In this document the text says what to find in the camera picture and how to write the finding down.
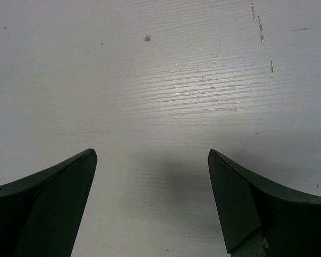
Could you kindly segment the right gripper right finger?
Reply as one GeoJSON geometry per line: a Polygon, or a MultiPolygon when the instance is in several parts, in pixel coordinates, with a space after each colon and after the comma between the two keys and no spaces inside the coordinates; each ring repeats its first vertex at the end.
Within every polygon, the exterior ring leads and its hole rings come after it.
{"type": "Polygon", "coordinates": [[[209,175],[231,256],[321,256],[321,196],[260,176],[216,150],[209,175]]]}

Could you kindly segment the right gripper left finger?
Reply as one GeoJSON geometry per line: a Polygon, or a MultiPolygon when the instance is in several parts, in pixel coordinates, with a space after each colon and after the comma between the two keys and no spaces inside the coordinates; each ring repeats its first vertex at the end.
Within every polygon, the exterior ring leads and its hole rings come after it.
{"type": "Polygon", "coordinates": [[[97,166],[86,149],[0,186],[0,256],[71,256],[97,166]]]}

